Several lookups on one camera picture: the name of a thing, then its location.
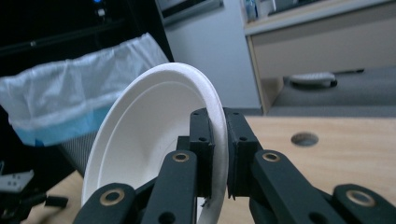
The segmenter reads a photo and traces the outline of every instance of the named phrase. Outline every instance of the black machine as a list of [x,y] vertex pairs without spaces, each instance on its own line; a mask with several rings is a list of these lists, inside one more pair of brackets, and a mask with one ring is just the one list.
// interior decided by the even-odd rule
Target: black machine
[[[256,223],[396,223],[396,208],[380,195],[353,184],[337,186],[332,195],[316,189],[286,156],[263,149],[241,114],[224,112],[229,197],[249,197]],[[213,150],[206,110],[192,112],[190,136],[178,138],[156,178],[139,189],[99,188],[74,223],[195,223],[196,197],[211,195]]]
[[[0,33],[0,77],[76,59],[145,33],[173,61],[155,0],[0,0]],[[24,145],[7,117],[0,106],[0,182],[6,180],[7,186],[10,175],[34,173],[23,189],[0,190],[0,223],[18,223],[38,203],[64,206],[64,199],[47,197],[46,192],[75,167],[57,146]],[[11,186],[18,184],[10,178]]]

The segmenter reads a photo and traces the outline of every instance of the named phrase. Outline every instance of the white paper plate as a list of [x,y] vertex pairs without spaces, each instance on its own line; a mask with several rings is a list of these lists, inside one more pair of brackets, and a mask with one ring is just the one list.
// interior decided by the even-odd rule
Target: white paper plate
[[199,223],[216,223],[227,182],[227,125],[210,81],[182,63],[148,70],[112,106],[93,143],[82,203],[106,184],[125,183],[137,189],[157,176],[164,156],[176,149],[177,137],[190,134],[190,113],[203,107],[212,122],[216,147],[212,198],[198,211]]

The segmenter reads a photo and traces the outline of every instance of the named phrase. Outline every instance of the table surface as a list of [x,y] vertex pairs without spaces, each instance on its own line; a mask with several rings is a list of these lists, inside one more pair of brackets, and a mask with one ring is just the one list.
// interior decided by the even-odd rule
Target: table surface
[[[354,183],[396,205],[396,119],[324,119],[248,117],[264,148],[285,154],[316,188],[332,193],[335,186]],[[296,133],[318,136],[313,147],[297,147]],[[73,173],[49,194],[69,198],[63,210],[36,206],[24,224],[72,223],[80,208],[82,178]],[[248,199],[225,199],[219,223],[254,223]]]

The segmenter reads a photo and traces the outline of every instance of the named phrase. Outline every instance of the white wall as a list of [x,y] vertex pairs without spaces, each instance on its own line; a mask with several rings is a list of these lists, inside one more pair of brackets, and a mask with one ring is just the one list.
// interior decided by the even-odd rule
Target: white wall
[[261,110],[239,1],[165,27],[176,62],[203,72],[223,106]]

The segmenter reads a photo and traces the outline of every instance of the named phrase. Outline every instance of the white plastic bag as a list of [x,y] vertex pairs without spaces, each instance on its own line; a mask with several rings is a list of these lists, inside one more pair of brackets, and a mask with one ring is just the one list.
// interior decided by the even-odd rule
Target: white plastic bag
[[45,63],[0,78],[0,105],[26,145],[50,146],[97,131],[140,74],[168,63],[149,34],[75,60]]

